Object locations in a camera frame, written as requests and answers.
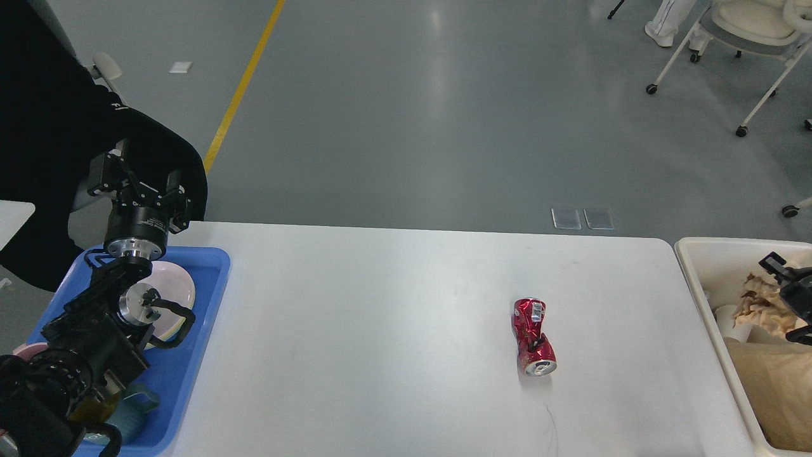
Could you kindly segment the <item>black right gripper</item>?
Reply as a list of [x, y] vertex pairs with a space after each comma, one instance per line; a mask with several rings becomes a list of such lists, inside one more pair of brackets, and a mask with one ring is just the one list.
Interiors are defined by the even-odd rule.
[[[770, 252], [759, 266], [771, 275], [780, 286], [780, 297], [794, 314], [807, 324], [811, 324], [811, 268], [793, 268], [787, 261]], [[812, 345], [811, 325], [794, 329], [786, 333], [786, 341], [803, 345]]]

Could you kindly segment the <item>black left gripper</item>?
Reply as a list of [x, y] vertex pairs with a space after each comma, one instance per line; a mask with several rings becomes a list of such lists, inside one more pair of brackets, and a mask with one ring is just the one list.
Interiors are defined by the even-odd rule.
[[179, 234], [189, 227], [192, 201], [181, 185], [180, 170], [168, 174], [161, 195], [141, 182], [126, 161], [129, 147], [125, 138], [90, 162], [88, 197], [107, 197], [114, 202], [103, 243], [108, 255], [155, 261], [166, 254], [168, 232]]

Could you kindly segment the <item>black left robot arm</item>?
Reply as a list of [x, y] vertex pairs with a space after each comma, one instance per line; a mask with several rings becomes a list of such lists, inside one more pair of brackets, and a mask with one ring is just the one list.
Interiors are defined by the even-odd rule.
[[44, 325], [43, 351], [24, 361], [2, 356], [2, 455], [70, 456], [86, 434], [107, 437], [102, 456], [119, 454], [124, 439], [104, 420], [72, 420], [88, 397], [124, 392], [148, 368], [146, 345], [171, 349], [185, 340], [195, 315], [144, 283], [166, 254], [169, 234], [188, 228], [191, 200], [178, 170], [163, 193], [141, 182], [126, 159], [129, 141], [93, 159], [89, 195], [113, 202], [89, 286]]

